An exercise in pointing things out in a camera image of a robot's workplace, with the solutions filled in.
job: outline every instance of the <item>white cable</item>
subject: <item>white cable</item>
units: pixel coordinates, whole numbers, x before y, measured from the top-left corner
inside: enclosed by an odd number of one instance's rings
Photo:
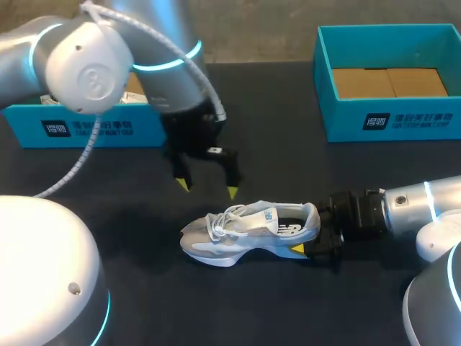
[[[91,132],[91,135],[89,137],[88,143],[86,144],[86,147],[84,149],[84,152],[80,155],[79,160],[74,164],[72,169],[57,183],[55,183],[52,187],[49,189],[43,191],[42,193],[39,193],[38,195],[35,195],[34,197],[36,198],[46,198],[52,193],[58,191],[59,189],[62,188],[66,183],[68,183],[75,175],[77,172],[80,170],[80,168],[84,165],[86,160],[89,157],[89,154],[94,148],[94,144],[96,142],[96,139],[98,138],[99,135],[99,130],[101,129],[101,115],[97,115],[96,119],[94,121],[94,126],[93,130]]]
[[[218,117],[218,121],[223,121],[226,119],[226,113],[221,103],[221,100],[216,92],[215,88],[211,84],[210,80],[207,76],[202,72],[202,70],[192,61],[190,58],[186,56],[186,54],[175,45],[167,36],[163,35],[162,33],[158,32],[157,30],[153,29],[149,25],[146,25],[132,17],[127,16],[126,14],[108,9],[107,7],[103,7],[100,5],[93,4],[91,0],[86,0],[83,4],[80,5],[80,8],[88,12],[90,17],[96,22],[101,22],[101,18],[99,16],[95,16],[95,13],[100,14],[104,17],[124,22],[128,25],[131,25],[141,31],[144,31],[148,35],[150,35],[154,40],[158,41],[166,48],[168,48],[173,54],[178,56],[186,66],[189,68],[191,73],[198,79],[198,81],[206,88],[208,94],[210,95],[210,99],[215,106],[216,115]]]

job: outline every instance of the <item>sneaker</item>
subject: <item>sneaker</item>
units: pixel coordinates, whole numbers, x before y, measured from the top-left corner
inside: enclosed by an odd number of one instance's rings
[[[285,204],[259,201],[234,205],[224,213],[208,214],[181,232],[181,247],[190,257],[208,265],[230,267],[252,249],[281,257],[305,258],[289,247],[313,240],[320,216],[312,203]]]

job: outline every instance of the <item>cardboard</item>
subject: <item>cardboard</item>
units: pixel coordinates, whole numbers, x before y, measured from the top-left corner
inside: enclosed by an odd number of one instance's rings
[[[333,76],[341,99],[448,96],[435,68],[335,68]]]
[[[135,92],[136,94],[144,95],[143,88],[139,82],[138,77],[134,73],[130,74],[130,79],[128,79],[127,86],[125,88],[126,92]]]
[[[342,99],[395,97],[385,69],[338,68],[333,70],[333,76]]]
[[[389,68],[396,97],[447,97],[435,68]]]

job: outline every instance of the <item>shoelace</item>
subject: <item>shoelace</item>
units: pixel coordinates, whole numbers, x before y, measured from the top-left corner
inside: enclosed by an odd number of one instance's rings
[[[245,205],[233,205],[227,208],[224,213],[218,214],[218,217],[211,221],[211,217],[207,215],[205,217],[207,221],[207,230],[211,240],[218,241],[223,236],[248,236],[248,233],[231,231],[225,229],[225,226],[230,221],[241,221],[242,215],[245,212]]]

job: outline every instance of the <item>black table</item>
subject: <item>black table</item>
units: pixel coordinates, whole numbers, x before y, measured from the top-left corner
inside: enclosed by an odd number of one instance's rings
[[[96,150],[53,196],[97,240],[114,345],[409,345],[401,301],[420,270],[414,241],[347,244],[338,272],[262,250],[214,268],[181,251],[179,231],[230,204],[316,202],[340,190],[456,175],[461,142],[328,144],[310,63],[209,70],[228,109],[222,144],[240,151],[246,176],[235,201],[214,164],[191,163],[187,194],[158,149]],[[0,121],[2,194],[44,190],[81,153],[22,150]]]

